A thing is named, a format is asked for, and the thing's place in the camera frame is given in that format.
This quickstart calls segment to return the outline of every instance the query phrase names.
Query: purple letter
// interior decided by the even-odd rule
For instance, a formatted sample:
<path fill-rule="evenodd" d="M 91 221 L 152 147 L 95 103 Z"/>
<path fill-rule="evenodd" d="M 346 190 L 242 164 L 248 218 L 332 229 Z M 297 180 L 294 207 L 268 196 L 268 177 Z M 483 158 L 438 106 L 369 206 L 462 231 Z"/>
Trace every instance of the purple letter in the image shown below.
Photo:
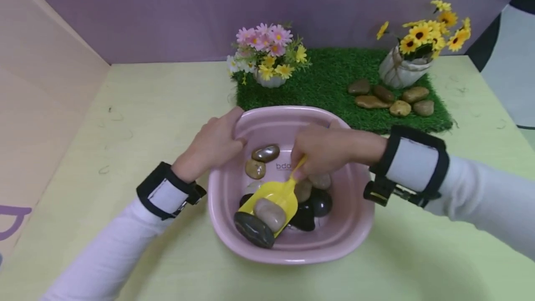
<path fill-rule="evenodd" d="M 31 212 L 31 208 L 0 205 L 0 215 L 11 215 L 17 217 L 13 225 L 8 230 L 0 231 L 0 241 L 7 240 L 7 238 L 11 237 L 11 235 L 13 235 L 15 231 L 21 227 L 22 221 L 24 221 L 24 216 L 27 216 Z"/>

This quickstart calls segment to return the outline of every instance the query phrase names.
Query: yellow plastic scoop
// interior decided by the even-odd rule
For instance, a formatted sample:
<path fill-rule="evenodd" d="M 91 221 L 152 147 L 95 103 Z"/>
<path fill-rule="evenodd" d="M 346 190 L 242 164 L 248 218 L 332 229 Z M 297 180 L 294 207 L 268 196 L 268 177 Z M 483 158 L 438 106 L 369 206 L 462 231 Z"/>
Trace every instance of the yellow plastic scoop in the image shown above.
<path fill-rule="evenodd" d="M 254 204 L 256 204 L 256 200 L 260 198 L 266 198 L 270 200 L 271 202 L 276 203 L 277 205 L 281 206 L 281 208 L 286 213 L 286 222 L 284 223 L 284 226 L 275 233 L 275 237 L 281 233 L 281 231 L 284 229 L 286 224 L 290 222 L 293 216 L 295 216 L 295 213 L 298 212 L 298 199 L 295 197 L 294 188 L 296 185 L 296 181 L 294 179 L 294 172 L 298 168 L 300 168 L 305 161 L 307 160 L 306 156 L 303 156 L 301 160 L 299 161 L 298 166 L 292 171 L 290 174 L 290 178 L 285 183 L 280 183 L 276 181 L 271 181 L 263 184 L 254 194 L 243 204 L 243 206 L 240 207 L 238 212 L 244 212 L 253 214 Z"/>

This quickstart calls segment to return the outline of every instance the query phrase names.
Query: pink plastic basin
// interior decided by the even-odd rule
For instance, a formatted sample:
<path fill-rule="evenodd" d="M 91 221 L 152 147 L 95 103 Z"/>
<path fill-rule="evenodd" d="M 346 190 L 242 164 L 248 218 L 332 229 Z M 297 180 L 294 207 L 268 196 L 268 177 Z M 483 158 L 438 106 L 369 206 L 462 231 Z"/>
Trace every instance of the pink plastic basin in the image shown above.
<path fill-rule="evenodd" d="M 266 164 L 262 180 L 286 181 L 298 130 L 311 122 L 327 126 L 334 118 L 343 128 L 349 128 L 331 112 L 302 106 L 257 108 L 245 112 L 237 122 L 235 136 L 248 140 L 246 149 L 221 168 L 212 170 L 208 182 L 208 206 L 215 232 L 237 255 L 255 262 L 284 265 L 328 262 L 351 253 L 366 239 L 373 223 L 374 205 L 362 197 L 370 174 L 361 164 L 347 164 L 331 174 L 333 210 L 318 221 L 314 231 L 287 228 L 272 249 L 261 249 L 240 235 L 233 223 L 243 190 L 254 181 L 244 170 L 251 152 L 267 144 L 278 144 L 281 155 Z"/>

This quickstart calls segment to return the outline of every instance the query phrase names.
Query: black stone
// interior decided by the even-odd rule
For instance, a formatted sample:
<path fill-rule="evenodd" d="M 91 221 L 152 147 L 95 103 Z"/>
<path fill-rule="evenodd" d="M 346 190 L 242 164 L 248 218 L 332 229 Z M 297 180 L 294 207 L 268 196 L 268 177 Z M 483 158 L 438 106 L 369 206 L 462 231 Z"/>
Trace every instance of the black stone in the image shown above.
<path fill-rule="evenodd" d="M 303 231 L 313 231 L 316 228 L 314 223 L 314 210 L 309 200 L 299 203 L 298 212 L 292 217 L 289 226 L 296 227 Z"/>
<path fill-rule="evenodd" d="M 275 244 L 273 231 L 256 216 L 237 212 L 235 213 L 234 222 L 237 231 L 252 244 L 265 249 L 271 249 Z"/>
<path fill-rule="evenodd" d="M 253 193 L 249 193 L 242 196 L 242 198 L 240 199 L 240 207 L 243 206 L 247 202 L 247 200 L 251 198 L 251 196 L 253 196 Z"/>
<path fill-rule="evenodd" d="M 317 188 L 312 188 L 308 202 L 313 209 L 315 217 L 324 217 L 333 208 L 331 195 L 327 191 Z"/>

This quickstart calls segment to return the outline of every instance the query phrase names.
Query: flower pot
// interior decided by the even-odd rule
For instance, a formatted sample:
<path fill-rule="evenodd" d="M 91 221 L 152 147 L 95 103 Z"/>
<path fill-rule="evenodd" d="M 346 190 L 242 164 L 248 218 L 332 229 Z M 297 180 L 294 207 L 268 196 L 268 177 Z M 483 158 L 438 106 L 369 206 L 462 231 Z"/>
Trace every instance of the flower pot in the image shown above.
<path fill-rule="evenodd" d="M 427 62 L 426 59 L 404 61 L 397 46 L 390 50 L 379 66 L 379 78 L 387 86 L 394 89 L 403 89 L 422 78 L 429 71 L 432 64 L 433 61 Z"/>
<path fill-rule="evenodd" d="M 253 72 L 253 77 L 258 84 L 267 87 L 268 89 L 274 89 L 275 87 L 279 87 L 282 84 L 286 83 L 286 79 L 283 79 L 281 76 L 273 76 L 268 80 L 264 80 L 262 79 L 260 73 L 258 73 L 258 70 Z"/>

